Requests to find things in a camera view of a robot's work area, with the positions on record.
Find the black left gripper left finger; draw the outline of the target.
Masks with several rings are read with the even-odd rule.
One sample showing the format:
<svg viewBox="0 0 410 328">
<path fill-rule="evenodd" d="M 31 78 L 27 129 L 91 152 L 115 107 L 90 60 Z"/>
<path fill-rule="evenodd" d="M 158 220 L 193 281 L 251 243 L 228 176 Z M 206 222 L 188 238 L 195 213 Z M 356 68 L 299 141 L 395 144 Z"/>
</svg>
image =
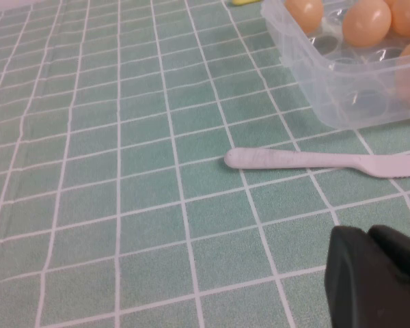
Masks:
<svg viewBox="0 0 410 328">
<path fill-rule="evenodd" d="M 410 277 L 368 231 L 331 231 L 325 292 L 333 327 L 410 327 Z"/>
</svg>

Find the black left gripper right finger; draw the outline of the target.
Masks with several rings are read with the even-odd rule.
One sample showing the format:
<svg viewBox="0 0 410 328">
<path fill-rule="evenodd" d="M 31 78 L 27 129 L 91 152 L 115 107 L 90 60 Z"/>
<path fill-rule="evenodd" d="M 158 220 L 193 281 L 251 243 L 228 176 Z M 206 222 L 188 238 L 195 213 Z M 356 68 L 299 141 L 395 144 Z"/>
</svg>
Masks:
<svg viewBox="0 0 410 328">
<path fill-rule="evenodd" d="M 368 235 L 405 275 L 410 277 L 410 237 L 386 225 L 374 225 Z"/>
</svg>

